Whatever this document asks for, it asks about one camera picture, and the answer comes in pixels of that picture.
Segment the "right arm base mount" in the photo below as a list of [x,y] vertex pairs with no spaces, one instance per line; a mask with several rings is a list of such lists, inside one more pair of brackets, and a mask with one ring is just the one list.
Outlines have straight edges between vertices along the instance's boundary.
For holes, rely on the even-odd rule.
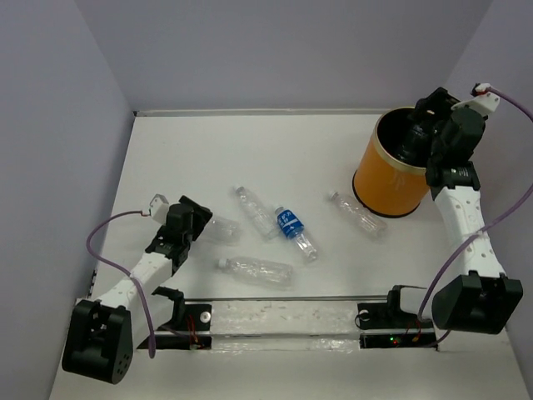
[[434,325],[401,310],[403,288],[395,285],[383,301],[357,304],[354,323],[361,349],[439,348]]

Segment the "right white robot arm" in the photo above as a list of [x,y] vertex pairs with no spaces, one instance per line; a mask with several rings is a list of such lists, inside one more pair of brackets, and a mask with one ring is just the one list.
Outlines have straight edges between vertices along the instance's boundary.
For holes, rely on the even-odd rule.
[[519,207],[485,222],[481,184],[471,157],[486,120],[504,97],[489,83],[477,83],[470,100],[460,101],[443,87],[420,99],[407,117],[407,129],[390,145],[392,156],[424,167],[453,249],[429,287],[396,285],[383,307],[394,327],[413,315],[440,330],[498,334],[523,296],[521,282],[507,276],[488,234]]

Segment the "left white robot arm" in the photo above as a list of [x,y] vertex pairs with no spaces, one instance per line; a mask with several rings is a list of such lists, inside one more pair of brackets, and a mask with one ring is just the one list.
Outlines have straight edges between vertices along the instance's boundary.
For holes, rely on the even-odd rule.
[[124,276],[103,295],[74,306],[62,355],[65,372],[117,384],[140,345],[145,343],[149,356],[155,356],[159,328],[176,335],[186,329],[191,349],[205,346],[197,336],[201,319],[187,311],[183,292],[168,284],[211,221],[212,211],[186,196],[170,204],[157,194],[134,215],[150,218],[159,228],[132,269],[96,253],[92,239],[86,240],[93,257]]

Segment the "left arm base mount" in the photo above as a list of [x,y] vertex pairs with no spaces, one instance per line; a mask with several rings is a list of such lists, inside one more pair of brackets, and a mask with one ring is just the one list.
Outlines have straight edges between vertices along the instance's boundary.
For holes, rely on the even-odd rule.
[[156,329],[156,350],[210,350],[212,348],[212,305],[187,302],[183,292],[158,287],[154,295],[172,305],[171,316]]

